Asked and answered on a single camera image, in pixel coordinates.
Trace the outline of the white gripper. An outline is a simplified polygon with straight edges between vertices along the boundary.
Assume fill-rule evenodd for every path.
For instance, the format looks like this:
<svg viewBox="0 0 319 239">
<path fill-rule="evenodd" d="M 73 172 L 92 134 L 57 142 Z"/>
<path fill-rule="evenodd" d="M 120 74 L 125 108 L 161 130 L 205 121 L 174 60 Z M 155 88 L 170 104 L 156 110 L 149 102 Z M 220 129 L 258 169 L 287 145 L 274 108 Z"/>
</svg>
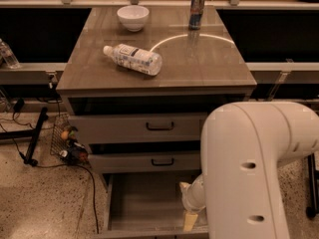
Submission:
<svg viewBox="0 0 319 239">
<path fill-rule="evenodd" d="M 203 176 L 199 175 L 193 183 L 181 182 L 179 188 L 181 201 L 186 210 L 183 214 L 183 231 L 189 232 L 197 220 L 197 213 L 205 208 Z"/>
</svg>

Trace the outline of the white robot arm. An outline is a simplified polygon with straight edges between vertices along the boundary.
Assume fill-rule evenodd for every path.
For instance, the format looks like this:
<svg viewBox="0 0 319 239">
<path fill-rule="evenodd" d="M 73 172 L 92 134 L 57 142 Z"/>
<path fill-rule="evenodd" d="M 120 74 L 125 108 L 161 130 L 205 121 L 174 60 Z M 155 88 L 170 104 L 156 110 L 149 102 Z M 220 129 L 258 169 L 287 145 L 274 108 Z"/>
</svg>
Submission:
<svg viewBox="0 0 319 239">
<path fill-rule="evenodd" d="M 201 175 L 183 205 L 206 211 L 209 239 L 290 239 L 277 169 L 318 146 L 319 117 L 303 105 L 223 105 L 204 122 Z"/>
</svg>

